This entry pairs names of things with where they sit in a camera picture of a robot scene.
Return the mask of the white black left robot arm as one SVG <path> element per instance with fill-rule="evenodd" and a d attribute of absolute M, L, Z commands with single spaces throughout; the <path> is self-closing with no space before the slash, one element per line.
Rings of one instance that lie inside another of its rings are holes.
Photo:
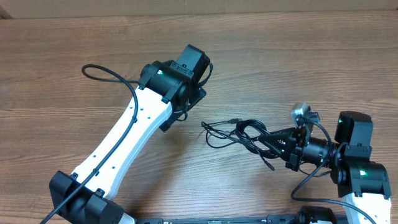
<path fill-rule="evenodd" d="M 49 183 L 54 209 L 70 223 L 137 223 L 113 200 L 130 166 L 157 129 L 166 132 L 206 95 L 205 71 L 213 65 L 204 51 L 188 45 L 178 60 L 147 64 L 137 88 L 110 71 L 132 93 L 131 101 L 99 146 L 71 174 L 57 171 Z"/>

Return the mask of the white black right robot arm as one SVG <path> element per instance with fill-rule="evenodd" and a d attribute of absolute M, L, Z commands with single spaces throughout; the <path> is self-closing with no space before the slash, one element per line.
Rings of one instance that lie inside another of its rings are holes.
<path fill-rule="evenodd" d="M 345 208 L 348 223 L 389 223 L 391 186 L 386 168 L 370 160 L 373 121 L 367 114 L 342 111 L 335 138 L 312 137 L 320 126 L 318 113 L 293 113 L 295 127 L 259 136 L 288 169 L 298 171 L 305 163 L 330 169 L 338 188 L 338 203 Z"/>

